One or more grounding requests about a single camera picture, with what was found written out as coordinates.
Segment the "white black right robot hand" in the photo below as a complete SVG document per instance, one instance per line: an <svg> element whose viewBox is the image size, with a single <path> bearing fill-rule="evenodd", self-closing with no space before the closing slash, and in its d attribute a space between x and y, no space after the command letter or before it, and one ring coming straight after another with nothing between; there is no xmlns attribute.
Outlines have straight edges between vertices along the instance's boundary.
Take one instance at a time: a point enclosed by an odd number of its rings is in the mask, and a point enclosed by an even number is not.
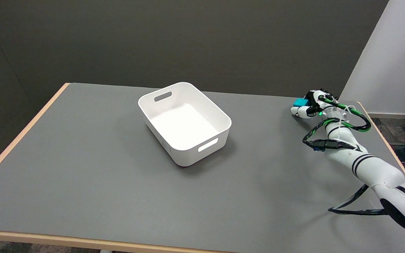
<svg viewBox="0 0 405 253"><path fill-rule="evenodd" d="M334 99L334 96L326 91L311 90L302 99L297 99L294 102L290 108L291 114L302 119L318 116L326 108L331 107L331 104L324 102L320 96L329 100Z"/></svg>

